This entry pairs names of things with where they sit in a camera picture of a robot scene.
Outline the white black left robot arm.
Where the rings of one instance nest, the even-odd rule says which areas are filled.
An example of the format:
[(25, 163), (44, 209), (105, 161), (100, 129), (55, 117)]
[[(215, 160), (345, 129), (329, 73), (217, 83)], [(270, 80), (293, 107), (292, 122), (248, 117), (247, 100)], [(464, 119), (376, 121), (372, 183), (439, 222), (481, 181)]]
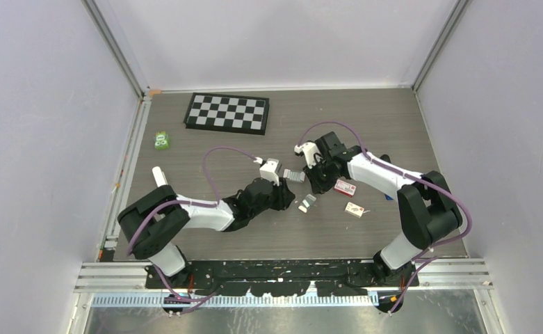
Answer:
[(149, 260), (159, 268), (164, 281), (180, 288), (190, 277), (186, 257), (173, 242), (180, 231), (202, 228), (234, 232), (268, 209), (288, 209), (294, 200), (295, 194), (284, 178), (274, 184), (258, 177), (218, 202), (181, 196), (165, 184), (122, 210), (117, 221), (128, 240), (128, 254)]

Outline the red staple box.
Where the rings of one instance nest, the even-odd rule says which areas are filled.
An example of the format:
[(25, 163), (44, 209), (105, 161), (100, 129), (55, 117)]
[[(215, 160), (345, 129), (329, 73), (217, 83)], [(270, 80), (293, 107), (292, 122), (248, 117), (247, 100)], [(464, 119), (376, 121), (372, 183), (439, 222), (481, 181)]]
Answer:
[(343, 180), (337, 180), (334, 190), (348, 197), (353, 197), (356, 192), (356, 186)]

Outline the white staple box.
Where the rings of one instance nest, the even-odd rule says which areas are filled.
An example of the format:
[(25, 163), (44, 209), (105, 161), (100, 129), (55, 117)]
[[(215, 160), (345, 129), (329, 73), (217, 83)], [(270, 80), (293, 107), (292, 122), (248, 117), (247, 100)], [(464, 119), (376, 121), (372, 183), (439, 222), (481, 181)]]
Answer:
[(360, 207), (359, 205), (356, 205), (355, 203), (348, 202), (346, 204), (344, 212), (351, 214), (357, 218), (361, 218), (362, 215), (364, 214), (364, 208)]

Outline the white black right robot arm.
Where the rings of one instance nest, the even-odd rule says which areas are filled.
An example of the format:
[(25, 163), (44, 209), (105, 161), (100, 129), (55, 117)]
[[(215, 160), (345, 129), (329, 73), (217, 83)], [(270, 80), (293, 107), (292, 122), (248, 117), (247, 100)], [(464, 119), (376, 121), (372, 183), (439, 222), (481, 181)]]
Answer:
[(392, 285), (401, 270), (463, 223), (458, 205), (449, 198), (443, 175), (408, 171), (377, 157), (359, 145), (346, 147), (334, 132), (294, 147), (304, 157), (303, 171), (315, 194), (333, 188), (341, 179), (369, 185), (398, 204), (401, 231), (373, 256), (371, 271), (381, 285)]

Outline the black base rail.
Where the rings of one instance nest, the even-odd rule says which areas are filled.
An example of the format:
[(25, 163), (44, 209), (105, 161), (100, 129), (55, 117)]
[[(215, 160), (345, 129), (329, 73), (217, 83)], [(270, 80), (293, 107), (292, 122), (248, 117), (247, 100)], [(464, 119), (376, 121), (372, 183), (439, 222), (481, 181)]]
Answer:
[(160, 278), (146, 266), (148, 289), (189, 288), (198, 296), (302, 296), (315, 287), (321, 297), (361, 296), (371, 287), (397, 291), (416, 267), (390, 271), (373, 260), (195, 260), (178, 274)]

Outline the black white chessboard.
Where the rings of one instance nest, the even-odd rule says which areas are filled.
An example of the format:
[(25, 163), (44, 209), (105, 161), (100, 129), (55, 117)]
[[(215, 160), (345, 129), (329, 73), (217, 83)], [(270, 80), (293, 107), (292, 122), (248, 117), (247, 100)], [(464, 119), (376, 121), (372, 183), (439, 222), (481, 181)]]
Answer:
[(263, 136), (269, 110), (267, 97), (193, 93), (184, 124), (187, 129)]

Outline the blue stapler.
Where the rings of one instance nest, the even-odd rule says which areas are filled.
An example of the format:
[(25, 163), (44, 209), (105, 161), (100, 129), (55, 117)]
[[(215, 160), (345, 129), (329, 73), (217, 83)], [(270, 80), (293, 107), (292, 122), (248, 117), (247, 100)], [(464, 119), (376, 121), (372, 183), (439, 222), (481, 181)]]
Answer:
[[(380, 157), (382, 160), (388, 162), (388, 163), (391, 163), (391, 159), (390, 159), (390, 156), (388, 154), (383, 154), (381, 157)], [(390, 196), (388, 196), (387, 194), (384, 195), (385, 196), (385, 199), (388, 200), (388, 201), (392, 201), (393, 198), (391, 198)]]

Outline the green toy block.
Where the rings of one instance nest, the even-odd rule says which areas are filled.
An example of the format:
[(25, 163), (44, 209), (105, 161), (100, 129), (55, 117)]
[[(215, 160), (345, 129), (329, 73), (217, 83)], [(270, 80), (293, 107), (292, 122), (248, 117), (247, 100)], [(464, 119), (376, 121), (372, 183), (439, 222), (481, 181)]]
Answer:
[(167, 150), (170, 147), (170, 139), (167, 132), (157, 132), (154, 137), (154, 148), (156, 150)]

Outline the white stapler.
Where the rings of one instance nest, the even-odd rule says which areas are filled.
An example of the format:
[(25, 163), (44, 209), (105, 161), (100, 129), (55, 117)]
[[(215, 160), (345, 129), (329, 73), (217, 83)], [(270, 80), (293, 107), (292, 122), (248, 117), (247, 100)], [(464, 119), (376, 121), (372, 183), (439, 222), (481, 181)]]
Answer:
[(165, 173), (159, 166), (152, 168), (152, 174), (157, 187), (168, 185)]

